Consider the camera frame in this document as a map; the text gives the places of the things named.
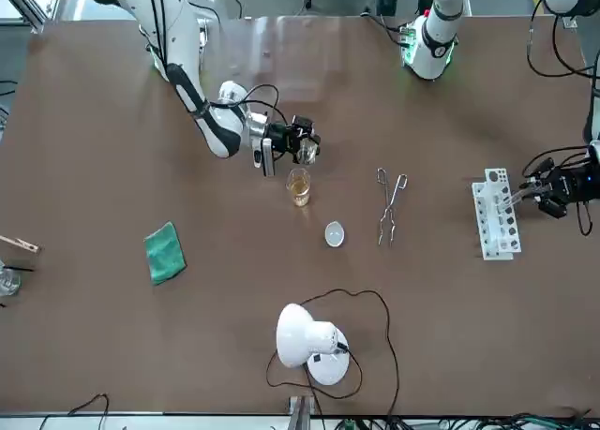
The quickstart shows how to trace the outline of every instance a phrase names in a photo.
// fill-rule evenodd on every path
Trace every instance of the metal tongs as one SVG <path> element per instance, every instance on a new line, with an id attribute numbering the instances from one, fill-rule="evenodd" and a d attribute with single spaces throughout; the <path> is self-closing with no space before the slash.
<path id="1" fill-rule="evenodd" d="M 396 185 L 394 186 L 394 192 L 390 197 L 389 182 L 387 181 L 387 172 L 384 168 L 377 169 L 377 183 L 383 185 L 383 192 L 385 193 L 385 209 L 383 210 L 382 218 L 379 220 L 379 240 L 378 245 L 382 245 L 383 239 L 383 222 L 389 216 L 390 221 L 390 247 L 394 243 L 394 232 L 396 231 L 396 221 L 394 220 L 394 202 L 396 201 L 396 194 L 400 189 L 406 188 L 409 177 L 406 174 L 400 174 L 397 177 Z"/>

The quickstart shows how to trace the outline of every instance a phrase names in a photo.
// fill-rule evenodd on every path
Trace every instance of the amber liquid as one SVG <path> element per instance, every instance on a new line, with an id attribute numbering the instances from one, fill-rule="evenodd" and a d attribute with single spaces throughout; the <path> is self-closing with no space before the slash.
<path id="1" fill-rule="evenodd" d="M 310 193 L 308 191 L 307 179 L 304 179 L 302 177 L 293 179 L 293 181 L 290 183 L 289 189 L 292 193 L 294 205 L 296 205 L 297 207 L 304 207 L 308 203 Z"/>

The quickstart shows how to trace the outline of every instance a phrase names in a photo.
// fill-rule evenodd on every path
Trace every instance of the lamp head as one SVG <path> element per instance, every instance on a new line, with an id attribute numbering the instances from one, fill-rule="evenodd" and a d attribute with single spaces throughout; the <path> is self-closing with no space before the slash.
<path id="1" fill-rule="evenodd" d="M 286 367 L 305 363 L 313 353 L 338 350 L 338 329 L 331 322 L 315 321 L 302 306 L 288 304 L 277 322 L 277 355 Z"/>

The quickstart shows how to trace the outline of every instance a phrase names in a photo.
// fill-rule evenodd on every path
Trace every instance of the brown table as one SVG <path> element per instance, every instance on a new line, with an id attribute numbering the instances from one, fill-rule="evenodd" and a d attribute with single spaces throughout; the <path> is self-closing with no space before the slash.
<path id="1" fill-rule="evenodd" d="M 534 59 L 556 72 L 549 24 Z M 322 134 L 311 203 L 298 210 L 284 188 L 289 159 L 264 179 L 249 151 L 209 153 L 134 22 L 48 26 L 0 147 L 2 234 L 44 247 L 0 310 L 0 409 L 67 410 L 106 392 L 112 410 L 283 412 L 298 391 L 264 379 L 278 313 L 342 287 L 389 303 L 396 413 L 598 415 L 597 236 L 579 235 L 574 210 L 556 221 L 523 205 L 524 252 L 480 256 L 471 182 L 506 167 L 517 185 L 535 154 L 581 143 L 589 84 L 536 77 L 526 39 L 525 18 L 468 19 L 453 65 L 429 83 L 364 19 L 213 32 L 209 96 L 226 79 L 276 83 L 282 109 Z M 580 62 L 573 35 L 561 32 L 560 46 Z M 380 166 L 409 176 L 392 250 L 376 245 Z M 339 250 L 323 240 L 334 219 L 347 232 Z M 153 288 L 143 237 L 168 220 L 188 267 Z M 395 382 L 380 304 L 335 296 L 310 310 L 344 331 L 365 372 L 356 397 L 324 398 L 324 411 L 385 413 Z M 271 374 L 305 380 L 280 365 Z"/>

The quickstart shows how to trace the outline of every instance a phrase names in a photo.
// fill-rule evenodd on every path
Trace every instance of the white desk lamp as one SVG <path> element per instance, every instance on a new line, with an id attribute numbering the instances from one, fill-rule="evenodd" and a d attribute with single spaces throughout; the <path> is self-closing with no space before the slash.
<path id="1" fill-rule="evenodd" d="M 286 367 L 308 364 L 310 375 L 322 385 L 335 385 L 350 364 L 348 341 L 331 322 L 315 321 L 302 306 L 283 308 L 277 323 L 277 354 Z"/>

